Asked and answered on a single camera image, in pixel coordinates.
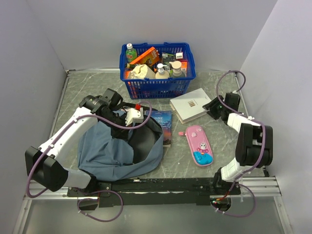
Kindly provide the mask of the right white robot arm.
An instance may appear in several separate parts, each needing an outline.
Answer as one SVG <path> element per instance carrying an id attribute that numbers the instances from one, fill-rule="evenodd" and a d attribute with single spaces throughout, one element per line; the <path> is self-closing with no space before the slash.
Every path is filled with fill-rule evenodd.
<path id="1" fill-rule="evenodd" d="M 231 183 L 253 169 L 268 166 L 273 161 L 273 128 L 262 126 L 253 117 L 239 112 L 240 100 L 240 95 L 227 93 L 225 98 L 219 95 L 202 106 L 213 119 L 222 119 L 238 132 L 235 157 L 214 175 L 213 189 L 218 194 L 226 193 Z"/>

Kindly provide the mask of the pink cat pencil case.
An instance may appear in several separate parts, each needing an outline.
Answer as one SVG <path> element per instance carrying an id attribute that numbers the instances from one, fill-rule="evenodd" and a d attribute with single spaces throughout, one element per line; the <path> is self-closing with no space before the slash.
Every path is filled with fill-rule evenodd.
<path id="1" fill-rule="evenodd" d="M 206 167 L 213 163 L 213 152 L 202 126 L 192 125 L 178 134 L 186 137 L 193 161 L 197 166 Z"/>

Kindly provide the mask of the white notebook with barcode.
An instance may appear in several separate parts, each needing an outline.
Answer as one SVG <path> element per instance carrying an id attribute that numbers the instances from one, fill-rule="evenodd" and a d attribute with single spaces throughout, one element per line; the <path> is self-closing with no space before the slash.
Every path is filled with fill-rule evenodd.
<path id="1" fill-rule="evenodd" d="M 204 105 L 212 100 L 202 88 L 180 95 L 170 100 L 170 106 L 179 121 L 184 124 L 207 113 Z"/>

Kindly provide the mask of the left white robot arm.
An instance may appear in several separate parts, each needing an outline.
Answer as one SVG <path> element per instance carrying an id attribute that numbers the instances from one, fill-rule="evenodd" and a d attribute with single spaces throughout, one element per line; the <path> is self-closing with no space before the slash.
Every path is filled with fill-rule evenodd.
<path id="1" fill-rule="evenodd" d="M 122 97 L 107 89 L 101 96 L 88 95 L 78 105 L 70 119 L 45 143 L 29 147 L 25 152 L 28 181 L 34 180 L 52 192 L 62 187 L 75 187 L 86 196 L 97 188 L 96 176 L 84 170 L 64 167 L 64 160 L 71 147 L 93 126 L 102 122 L 117 138 L 126 139 L 130 126 L 142 113 L 138 106 L 128 108 L 120 115 L 117 110 L 124 107 Z"/>

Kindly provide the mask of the blue grey backpack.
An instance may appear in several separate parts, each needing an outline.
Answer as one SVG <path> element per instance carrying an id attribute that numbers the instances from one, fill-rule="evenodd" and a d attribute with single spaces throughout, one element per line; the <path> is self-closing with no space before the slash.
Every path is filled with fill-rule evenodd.
<path id="1" fill-rule="evenodd" d="M 142 127 L 131 130 L 128 139 L 111 136 L 102 122 L 91 127 L 78 143 L 78 168 L 97 180 L 117 181 L 154 170 L 163 157 L 162 127 L 152 117 Z"/>

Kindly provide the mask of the Jane Eyre book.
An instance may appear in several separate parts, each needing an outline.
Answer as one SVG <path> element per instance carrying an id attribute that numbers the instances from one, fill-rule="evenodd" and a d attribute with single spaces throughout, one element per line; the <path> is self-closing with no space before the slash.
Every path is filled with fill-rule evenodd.
<path id="1" fill-rule="evenodd" d="M 152 111 L 146 127 L 152 133 L 155 141 L 160 137 L 160 127 L 163 133 L 163 147 L 170 148 L 172 141 L 172 111 Z"/>

